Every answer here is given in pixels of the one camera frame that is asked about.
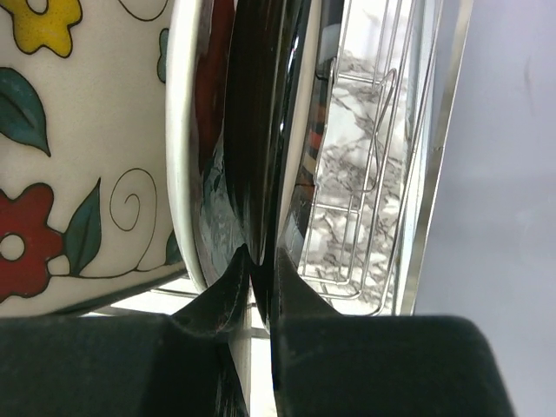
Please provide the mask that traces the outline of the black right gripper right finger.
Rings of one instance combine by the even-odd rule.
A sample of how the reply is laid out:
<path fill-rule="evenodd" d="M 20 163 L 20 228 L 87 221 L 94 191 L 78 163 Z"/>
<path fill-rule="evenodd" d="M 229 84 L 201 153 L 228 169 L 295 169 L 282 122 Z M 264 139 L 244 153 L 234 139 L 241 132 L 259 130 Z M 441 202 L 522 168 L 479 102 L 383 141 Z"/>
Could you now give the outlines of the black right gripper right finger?
<path fill-rule="evenodd" d="M 271 314 L 280 416 L 511 416 L 486 337 L 454 316 L 344 315 L 279 250 Z"/>

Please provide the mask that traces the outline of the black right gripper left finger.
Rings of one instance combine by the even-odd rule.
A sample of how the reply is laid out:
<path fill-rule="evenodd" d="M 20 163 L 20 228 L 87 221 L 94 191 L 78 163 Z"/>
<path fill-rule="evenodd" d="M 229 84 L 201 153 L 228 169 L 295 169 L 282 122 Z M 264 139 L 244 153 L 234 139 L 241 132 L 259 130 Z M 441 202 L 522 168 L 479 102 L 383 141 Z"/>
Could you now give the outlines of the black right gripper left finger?
<path fill-rule="evenodd" d="M 2 320 L 2 415 L 246 415 L 228 342 L 249 268 L 238 248 L 222 277 L 172 315 Z"/>

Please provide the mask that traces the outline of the teal and red plate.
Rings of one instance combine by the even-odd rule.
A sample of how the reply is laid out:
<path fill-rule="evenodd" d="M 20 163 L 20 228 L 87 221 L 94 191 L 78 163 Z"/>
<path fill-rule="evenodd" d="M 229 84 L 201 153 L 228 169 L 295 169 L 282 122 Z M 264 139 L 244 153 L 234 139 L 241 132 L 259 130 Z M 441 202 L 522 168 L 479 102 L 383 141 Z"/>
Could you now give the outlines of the teal and red plate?
<path fill-rule="evenodd" d="M 223 152 L 234 1 L 176 1 L 166 57 L 166 171 L 177 245 L 189 278 L 221 278 L 243 239 L 228 199 Z"/>

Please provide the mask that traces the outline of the black rimmed striped plate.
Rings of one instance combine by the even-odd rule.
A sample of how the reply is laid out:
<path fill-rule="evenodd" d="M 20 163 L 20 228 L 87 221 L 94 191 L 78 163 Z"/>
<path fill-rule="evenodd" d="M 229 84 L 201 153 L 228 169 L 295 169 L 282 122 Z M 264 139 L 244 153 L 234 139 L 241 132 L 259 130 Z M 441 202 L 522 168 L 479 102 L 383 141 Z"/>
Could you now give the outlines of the black rimmed striped plate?
<path fill-rule="evenodd" d="M 228 199 L 270 324 L 276 248 L 311 142 L 323 126 L 338 56 L 342 1 L 240 1 L 230 44 L 223 130 Z"/>

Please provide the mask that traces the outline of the white floral plate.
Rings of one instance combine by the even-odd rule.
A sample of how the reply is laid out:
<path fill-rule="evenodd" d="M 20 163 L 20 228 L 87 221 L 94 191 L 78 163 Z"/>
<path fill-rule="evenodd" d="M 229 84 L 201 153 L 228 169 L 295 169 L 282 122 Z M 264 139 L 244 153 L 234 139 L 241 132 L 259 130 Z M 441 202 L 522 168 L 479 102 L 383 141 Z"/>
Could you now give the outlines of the white floral plate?
<path fill-rule="evenodd" d="M 1 4 L 1 315 L 182 275 L 169 213 L 170 1 Z"/>

